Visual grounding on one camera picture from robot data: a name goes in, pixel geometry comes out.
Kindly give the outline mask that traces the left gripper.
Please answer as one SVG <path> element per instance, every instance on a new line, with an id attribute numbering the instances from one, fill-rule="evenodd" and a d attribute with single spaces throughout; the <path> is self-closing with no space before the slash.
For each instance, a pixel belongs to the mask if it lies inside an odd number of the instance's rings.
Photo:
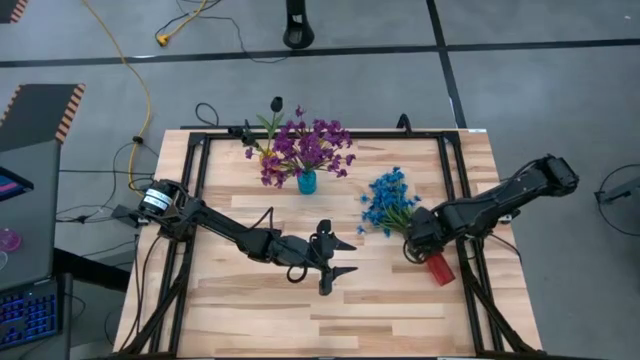
<path id="1" fill-rule="evenodd" d="M 335 251 L 355 251 L 356 247 L 335 237 L 331 230 L 331 221 L 321 220 L 308 240 L 296 236 L 285 236 L 278 241 L 281 252 L 277 263 L 287 266 L 286 278 L 296 284 L 305 279 L 308 269 L 320 271 L 319 294 L 329 295 L 333 290 L 333 280 L 354 272 L 357 267 L 334 267 L 329 265 Z"/>

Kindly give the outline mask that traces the red ribbed glass vase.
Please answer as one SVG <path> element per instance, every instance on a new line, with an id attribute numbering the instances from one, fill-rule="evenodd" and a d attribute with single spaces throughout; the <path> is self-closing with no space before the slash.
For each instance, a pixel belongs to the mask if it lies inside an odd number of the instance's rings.
<path id="1" fill-rule="evenodd" d="M 445 286 L 456 279 L 455 274 L 442 253 L 429 256 L 426 259 L 426 267 L 439 286 Z"/>

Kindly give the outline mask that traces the purple artificial flower bunch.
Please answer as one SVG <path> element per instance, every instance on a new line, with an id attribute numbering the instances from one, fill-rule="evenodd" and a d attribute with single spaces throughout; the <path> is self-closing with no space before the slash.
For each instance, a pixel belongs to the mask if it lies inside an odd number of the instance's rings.
<path id="1" fill-rule="evenodd" d="M 266 150 L 259 144 L 256 147 L 246 147 L 245 157 L 252 159 Z M 295 140 L 286 132 L 279 132 L 271 141 L 271 151 L 274 156 L 260 164 L 260 180 L 264 186 L 274 186 L 282 188 L 284 183 L 291 177 L 297 178 L 302 172 L 302 166 L 298 161 L 298 151 L 295 149 Z"/>
<path id="2" fill-rule="evenodd" d="M 296 178 L 316 170 L 334 173 L 337 178 L 348 176 L 347 168 L 356 160 L 356 155 L 342 155 L 341 150 L 353 145 L 350 132 L 337 120 L 314 119 L 308 126 L 303 117 L 306 111 L 300 105 L 295 110 L 298 120 L 292 126 L 296 139 L 288 155 Z"/>

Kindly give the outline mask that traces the teal glass vase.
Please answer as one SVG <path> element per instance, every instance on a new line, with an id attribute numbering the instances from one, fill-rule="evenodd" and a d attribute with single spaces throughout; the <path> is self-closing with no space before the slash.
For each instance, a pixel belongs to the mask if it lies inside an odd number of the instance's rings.
<path id="1" fill-rule="evenodd" d="M 315 171 L 304 171 L 297 177 L 297 185 L 301 194 L 311 195 L 317 189 L 317 176 Z"/>

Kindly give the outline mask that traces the black stand base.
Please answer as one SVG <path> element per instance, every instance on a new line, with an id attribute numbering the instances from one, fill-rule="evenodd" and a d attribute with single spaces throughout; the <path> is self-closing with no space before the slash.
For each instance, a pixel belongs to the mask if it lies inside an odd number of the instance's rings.
<path id="1" fill-rule="evenodd" d="M 306 0 L 286 0 L 286 26 L 283 43 L 293 50 L 308 48 L 314 41 L 306 11 Z"/>

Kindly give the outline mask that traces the black laptop keyboard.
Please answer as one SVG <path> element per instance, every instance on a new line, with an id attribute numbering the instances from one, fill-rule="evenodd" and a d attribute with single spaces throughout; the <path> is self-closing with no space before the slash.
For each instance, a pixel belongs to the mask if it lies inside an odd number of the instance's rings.
<path id="1" fill-rule="evenodd" d="M 69 360 L 73 277 L 0 292 L 0 360 Z"/>

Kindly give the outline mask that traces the pink round object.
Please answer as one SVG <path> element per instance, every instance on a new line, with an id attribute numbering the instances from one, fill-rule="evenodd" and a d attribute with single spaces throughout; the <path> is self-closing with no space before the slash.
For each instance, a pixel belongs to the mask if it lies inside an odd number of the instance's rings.
<path id="1" fill-rule="evenodd" d="M 10 253 L 20 248 L 22 236 L 9 228 L 0 228 L 0 251 Z"/>

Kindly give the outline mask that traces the tilted display screen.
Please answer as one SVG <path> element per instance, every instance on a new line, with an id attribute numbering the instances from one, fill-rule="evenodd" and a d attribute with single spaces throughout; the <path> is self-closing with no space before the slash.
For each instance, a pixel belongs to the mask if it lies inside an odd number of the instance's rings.
<path id="1" fill-rule="evenodd" d="M 34 189 L 34 184 L 18 174 L 0 167 L 0 202 L 23 195 Z"/>

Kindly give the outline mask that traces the black mat orange striped edge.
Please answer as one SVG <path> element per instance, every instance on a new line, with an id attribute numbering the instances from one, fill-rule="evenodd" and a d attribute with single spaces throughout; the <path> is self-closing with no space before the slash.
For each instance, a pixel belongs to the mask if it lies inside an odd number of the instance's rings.
<path id="1" fill-rule="evenodd" d="M 23 17 L 29 0 L 0 0 L 0 24 L 18 23 Z"/>
<path id="2" fill-rule="evenodd" d="M 86 85 L 23 84 L 0 116 L 0 152 L 41 142 L 63 144 Z"/>

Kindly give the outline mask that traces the black aluminium table frame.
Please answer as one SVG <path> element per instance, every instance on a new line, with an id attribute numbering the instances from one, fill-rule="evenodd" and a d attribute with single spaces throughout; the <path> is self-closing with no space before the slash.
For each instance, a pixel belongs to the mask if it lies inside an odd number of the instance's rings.
<path id="1" fill-rule="evenodd" d="M 345 178 L 320 173 L 314 194 L 294 181 L 276 189 L 262 185 L 259 164 L 221 130 L 169 130 L 155 174 L 187 184 L 212 208 L 244 224 L 274 213 L 273 226 L 308 238 L 328 219 L 351 246 L 333 258 L 349 273 L 331 294 L 318 292 L 319 274 L 249 260 L 228 240 L 201 230 L 195 247 L 157 238 L 157 227 L 140 235 L 142 269 L 129 282 L 114 345 L 134 337 L 135 320 L 149 319 L 159 299 L 166 259 L 189 260 L 182 307 L 170 307 L 154 348 L 180 358 L 405 357 L 474 354 L 463 284 L 438 285 L 422 265 L 403 256 L 401 236 L 359 232 L 361 196 L 381 174 L 399 167 L 408 191 L 425 207 L 450 195 L 470 196 L 498 181 L 484 131 L 399 129 L 353 132 L 355 161 Z"/>

